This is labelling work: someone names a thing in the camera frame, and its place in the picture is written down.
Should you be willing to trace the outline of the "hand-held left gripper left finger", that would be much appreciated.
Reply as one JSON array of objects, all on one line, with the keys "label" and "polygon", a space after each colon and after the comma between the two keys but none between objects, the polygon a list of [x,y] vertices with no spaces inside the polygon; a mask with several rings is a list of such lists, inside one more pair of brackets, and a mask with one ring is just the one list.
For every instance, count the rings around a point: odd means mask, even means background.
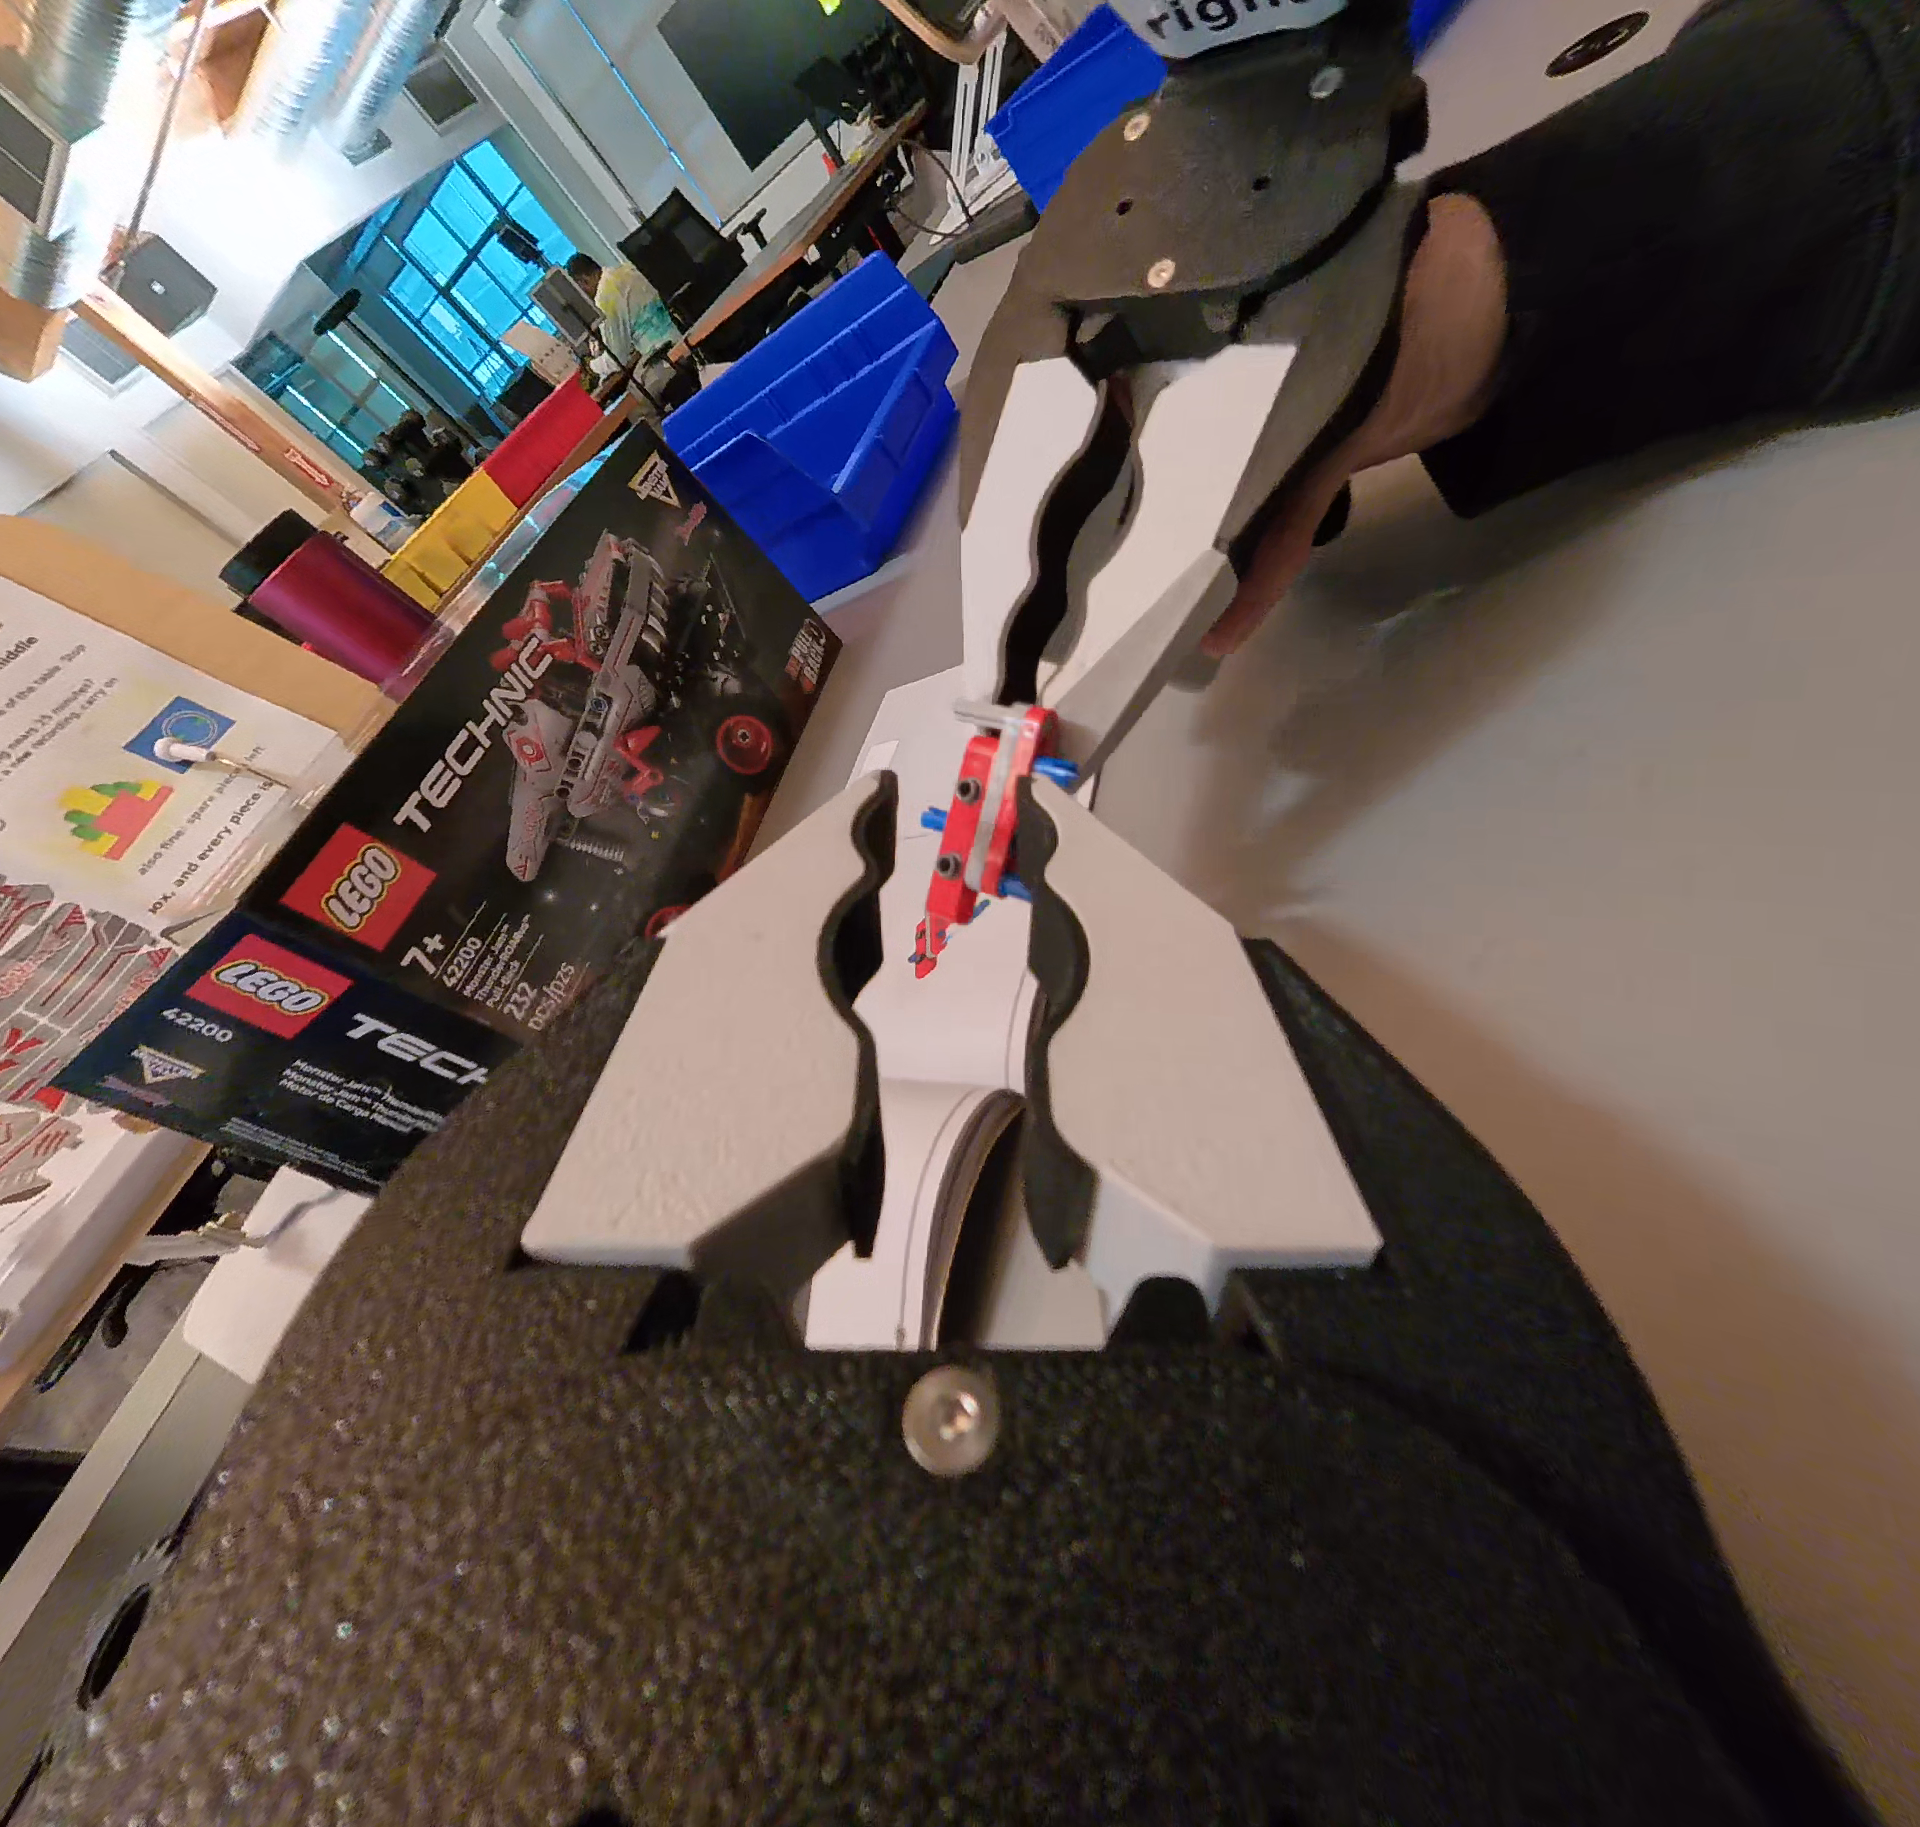
[{"label": "hand-held left gripper left finger", "polygon": [[597,1350],[726,1289],[787,1335],[818,1270],[872,1247],[884,1146],[854,998],[897,812],[890,769],[854,777],[640,953],[599,1061],[588,1021],[523,1061],[519,1250],[586,1280]]}]

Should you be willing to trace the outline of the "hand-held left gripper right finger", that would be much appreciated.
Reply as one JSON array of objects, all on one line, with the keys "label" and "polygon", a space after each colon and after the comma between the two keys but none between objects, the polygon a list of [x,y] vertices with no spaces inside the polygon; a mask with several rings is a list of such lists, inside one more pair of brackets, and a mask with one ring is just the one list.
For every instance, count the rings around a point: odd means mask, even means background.
[{"label": "hand-held left gripper right finger", "polygon": [[1117,1331],[1148,1283],[1367,1268],[1379,1227],[1233,926],[1062,788],[1019,791],[1036,983],[1019,1186]]}]

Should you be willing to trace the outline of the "red toy brick assembly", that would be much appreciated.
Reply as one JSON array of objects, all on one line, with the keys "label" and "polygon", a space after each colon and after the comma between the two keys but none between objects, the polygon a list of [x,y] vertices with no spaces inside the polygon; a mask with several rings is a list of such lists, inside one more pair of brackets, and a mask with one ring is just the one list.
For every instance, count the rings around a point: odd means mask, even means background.
[{"label": "red toy brick assembly", "polygon": [[1079,785],[1053,712],[962,702],[953,713],[971,736],[947,808],[930,808],[922,820],[938,850],[908,959],[917,978],[933,972],[951,932],[971,926],[984,905],[1030,901],[1017,857],[1019,781],[1040,777],[1068,793]]}]

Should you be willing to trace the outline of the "person's right forearm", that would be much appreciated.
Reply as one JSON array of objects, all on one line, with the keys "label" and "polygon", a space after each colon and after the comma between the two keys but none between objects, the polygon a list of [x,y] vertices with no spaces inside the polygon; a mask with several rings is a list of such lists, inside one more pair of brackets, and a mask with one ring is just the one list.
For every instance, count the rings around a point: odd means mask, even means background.
[{"label": "person's right forearm", "polygon": [[1629,74],[1441,169],[1500,243],[1473,519],[1641,448],[1911,402],[1917,0],[1707,0]]}]

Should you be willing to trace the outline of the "person's right hand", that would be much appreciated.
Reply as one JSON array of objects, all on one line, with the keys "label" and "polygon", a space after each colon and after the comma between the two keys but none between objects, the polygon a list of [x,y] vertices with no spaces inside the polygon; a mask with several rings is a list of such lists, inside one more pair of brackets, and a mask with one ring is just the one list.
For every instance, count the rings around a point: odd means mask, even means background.
[{"label": "person's right hand", "polygon": [[1468,192],[1430,198],[1379,391],[1284,486],[1231,602],[1201,639],[1210,659],[1233,654],[1277,608],[1358,474],[1437,448],[1477,422],[1493,391],[1503,338],[1496,222]]}]

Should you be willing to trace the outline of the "black computer monitor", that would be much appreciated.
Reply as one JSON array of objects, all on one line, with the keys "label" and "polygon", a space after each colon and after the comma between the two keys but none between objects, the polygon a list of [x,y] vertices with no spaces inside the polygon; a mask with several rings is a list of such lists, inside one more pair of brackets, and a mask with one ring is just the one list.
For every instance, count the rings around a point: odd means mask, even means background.
[{"label": "black computer monitor", "polygon": [[654,288],[678,332],[700,322],[748,268],[742,246],[678,187],[617,243],[617,251]]}]

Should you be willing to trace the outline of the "large dark screen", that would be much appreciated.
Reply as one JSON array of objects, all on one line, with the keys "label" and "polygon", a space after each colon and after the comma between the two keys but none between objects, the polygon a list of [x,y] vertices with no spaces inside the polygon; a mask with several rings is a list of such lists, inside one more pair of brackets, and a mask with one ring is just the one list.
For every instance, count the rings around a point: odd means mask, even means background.
[{"label": "large dark screen", "polygon": [[835,120],[953,118],[955,68],[879,0],[670,0],[657,29],[745,168]]}]

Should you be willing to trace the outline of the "red storage bin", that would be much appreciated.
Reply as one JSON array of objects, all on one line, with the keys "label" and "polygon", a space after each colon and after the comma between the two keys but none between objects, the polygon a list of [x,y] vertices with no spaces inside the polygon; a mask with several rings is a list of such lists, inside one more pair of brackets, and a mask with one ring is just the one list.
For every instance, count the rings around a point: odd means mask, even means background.
[{"label": "red storage bin", "polygon": [[517,422],[492,448],[481,475],[511,501],[517,512],[526,509],[543,490],[608,448],[630,420],[625,386],[593,394],[581,380],[571,380]]}]

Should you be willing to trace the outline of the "yellow storage bin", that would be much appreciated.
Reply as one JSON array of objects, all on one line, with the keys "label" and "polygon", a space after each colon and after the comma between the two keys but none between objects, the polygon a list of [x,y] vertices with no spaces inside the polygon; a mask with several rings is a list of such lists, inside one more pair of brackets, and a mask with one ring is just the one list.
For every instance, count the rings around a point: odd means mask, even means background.
[{"label": "yellow storage bin", "polygon": [[487,472],[472,474],[420,522],[378,575],[431,615],[510,532],[517,501]]}]

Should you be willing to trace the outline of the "magenta cylinder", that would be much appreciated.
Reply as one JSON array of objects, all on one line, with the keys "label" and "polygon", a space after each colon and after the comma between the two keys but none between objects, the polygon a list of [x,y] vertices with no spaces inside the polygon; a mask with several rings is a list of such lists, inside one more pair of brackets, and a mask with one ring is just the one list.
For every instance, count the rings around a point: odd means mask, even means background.
[{"label": "magenta cylinder", "polygon": [[435,616],[346,545],[315,533],[265,575],[251,593],[257,615],[301,646],[383,687],[435,630]]}]

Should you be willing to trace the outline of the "grey red sticker sheet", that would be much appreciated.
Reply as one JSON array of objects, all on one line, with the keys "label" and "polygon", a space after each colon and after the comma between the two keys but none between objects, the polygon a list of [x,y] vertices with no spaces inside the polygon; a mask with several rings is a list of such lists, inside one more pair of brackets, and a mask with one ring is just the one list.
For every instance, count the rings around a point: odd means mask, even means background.
[{"label": "grey red sticker sheet", "polygon": [[2,1250],[37,1230],[103,1168],[119,1117],[59,1074],[179,958],[163,934],[54,887],[2,883]]}]

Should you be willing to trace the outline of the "printed instruction sheet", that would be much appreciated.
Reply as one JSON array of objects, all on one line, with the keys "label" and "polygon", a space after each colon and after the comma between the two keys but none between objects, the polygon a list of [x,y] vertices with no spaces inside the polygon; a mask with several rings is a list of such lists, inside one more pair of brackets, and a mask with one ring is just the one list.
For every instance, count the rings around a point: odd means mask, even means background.
[{"label": "printed instruction sheet", "polygon": [[339,738],[15,581],[2,582],[2,869],[152,929],[264,862]]}]

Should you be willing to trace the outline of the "cardboard box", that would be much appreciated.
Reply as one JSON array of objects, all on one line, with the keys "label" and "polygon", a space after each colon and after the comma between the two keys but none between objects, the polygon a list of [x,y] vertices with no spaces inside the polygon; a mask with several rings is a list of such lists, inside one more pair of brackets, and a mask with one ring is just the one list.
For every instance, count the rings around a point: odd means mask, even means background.
[{"label": "cardboard box", "polygon": [[2,577],[167,657],[329,728],[359,752],[392,718],[378,687],[167,575],[37,519],[2,519]]}]

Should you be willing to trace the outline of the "black speaker box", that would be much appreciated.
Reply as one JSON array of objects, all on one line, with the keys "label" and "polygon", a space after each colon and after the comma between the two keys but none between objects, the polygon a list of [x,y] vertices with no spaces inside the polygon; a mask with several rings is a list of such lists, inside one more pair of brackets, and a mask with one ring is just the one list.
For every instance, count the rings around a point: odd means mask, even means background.
[{"label": "black speaker box", "polygon": [[200,323],[216,299],[215,282],[157,234],[142,234],[121,252],[114,289],[167,336]]}]

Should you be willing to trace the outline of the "silver ventilation duct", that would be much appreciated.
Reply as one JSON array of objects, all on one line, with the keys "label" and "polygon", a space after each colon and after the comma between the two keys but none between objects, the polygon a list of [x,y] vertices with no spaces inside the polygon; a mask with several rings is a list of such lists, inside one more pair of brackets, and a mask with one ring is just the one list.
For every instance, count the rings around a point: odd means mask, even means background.
[{"label": "silver ventilation duct", "polygon": [[66,309],[92,284],[131,205],[187,0],[5,7],[5,292]]},{"label": "silver ventilation duct", "polygon": [[273,151],[318,140],[366,159],[453,3],[277,0],[233,132]]}]

